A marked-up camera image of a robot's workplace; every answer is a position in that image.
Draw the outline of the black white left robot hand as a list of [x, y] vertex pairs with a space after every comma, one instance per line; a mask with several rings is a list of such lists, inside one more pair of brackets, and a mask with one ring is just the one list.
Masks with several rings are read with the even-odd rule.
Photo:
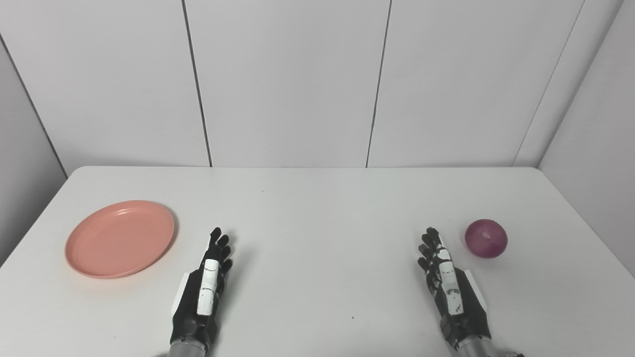
[[170, 357], [206, 357], [215, 343], [216, 314], [232, 267], [229, 237], [216, 227], [197, 269], [184, 274], [172, 310]]

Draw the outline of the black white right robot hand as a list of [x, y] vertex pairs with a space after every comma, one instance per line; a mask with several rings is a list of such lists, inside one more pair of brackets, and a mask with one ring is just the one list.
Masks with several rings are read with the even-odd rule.
[[485, 305], [468, 270], [456, 267], [440, 233], [426, 229], [417, 262], [440, 315], [447, 344], [461, 357], [496, 357]]

